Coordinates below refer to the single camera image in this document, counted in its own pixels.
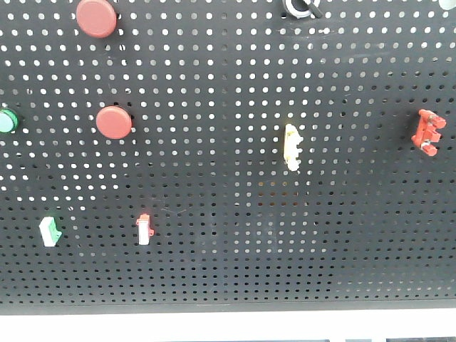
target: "green and white piece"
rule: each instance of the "green and white piece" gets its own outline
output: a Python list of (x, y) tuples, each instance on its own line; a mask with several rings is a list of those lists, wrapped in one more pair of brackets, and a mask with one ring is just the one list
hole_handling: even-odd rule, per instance
[(19, 126), (17, 114), (8, 108), (0, 108), (0, 133), (11, 133)]
[(56, 221), (53, 217), (44, 217), (40, 223), (41, 237), (45, 247), (55, 247), (57, 241), (62, 236), (62, 232), (57, 230)]

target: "red plastic piece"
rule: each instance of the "red plastic piece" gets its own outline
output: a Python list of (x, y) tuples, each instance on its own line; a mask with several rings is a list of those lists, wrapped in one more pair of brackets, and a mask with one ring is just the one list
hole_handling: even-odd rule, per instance
[(97, 114), (97, 128), (109, 139), (125, 138), (132, 126), (131, 117), (120, 107), (106, 107)]
[(437, 154), (437, 148), (431, 143), (438, 143), (442, 136), (436, 130), (444, 128), (447, 122), (430, 110), (422, 109), (418, 113), (421, 116), (420, 124), (416, 130), (416, 134), (412, 136), (412, 141), (416, 147), (420, 148), (424, 153), (433, 157)]
[(106, 0), (82, 0), (76, 9), (76, 20), (90, 37), (106, 38), (115, 30), (117, 14)]
[(136, 220), (136, 225), (139, 226), (140, 223), (147, 223), (149, 226), (149, 236), (153, 237), (155, 235), (155, 230), (150, 227), (150, 215), (148, 214), (141, 214), (140, 218)]

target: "white plastic piece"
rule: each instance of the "white plastic piece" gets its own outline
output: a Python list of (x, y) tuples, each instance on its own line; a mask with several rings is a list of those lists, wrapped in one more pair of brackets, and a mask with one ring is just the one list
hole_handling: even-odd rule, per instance
[(298, 171), (301, 161), (298, 160), (299, 153), (302, 153), (302, 148), (298, 145), (304, 140), (299, 135), (298, 130), (291, 124), (285, 126), (284, 140), (284, 159), (290, 171)]
[[(298, 18), (298, 19), (302, 19), (302, 18), (307, 18), (308, 16), (311, 16), (312, 14), (312, 11), (310, 9), (308, 9), (307, 11), (299, 11), (298, 9), (296, 9), (296, 7), (293, 5), (293, 2), (292, 0), (282, 0), (283, 3), (284, 3), (284, 7), (285, 7), (285, 10), (290, 13), (292, 16)], [(315, 0), (313, 2), (313, 4), (318, 7), (320, 6), (320, 0)]]
[(142, 246), (146, 246), (149, 244), (150, 241), (150, 234), (149, 234), (149, 223), (145, 221), (141, 221), (138, 225), (138, 236), (139, 236), (139, 244)]

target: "red clip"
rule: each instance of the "red clip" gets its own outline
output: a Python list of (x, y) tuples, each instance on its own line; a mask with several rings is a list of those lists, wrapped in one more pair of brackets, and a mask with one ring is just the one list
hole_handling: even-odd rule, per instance
[(422, 109), (418, 113), (421, 116), (420, 124), (416, 130), (416, 134), (412, 136), (412, 141), (416, 147), (420, 148), (424, 153), (433, 157), (437, 154), (437, 148), (431, 143), (438, 143), (442, 136), (436, 130), (444, 128), (447, 122), (437, 114), (430, 110)]

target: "pegboard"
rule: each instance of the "pegboard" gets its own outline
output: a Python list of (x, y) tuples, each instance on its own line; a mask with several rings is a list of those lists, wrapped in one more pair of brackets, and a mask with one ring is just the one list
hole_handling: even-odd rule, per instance
[[(456, 9), (118, 0), (96, 39), (77, 3), (0, 1), (0, 103), (21, 116), (0, 135), (0, 312), (455, 305)], [(107, 105), (123, 140), (96, 130)], [(435, 157), (410, 141), (421, 108), (448, 122)]]

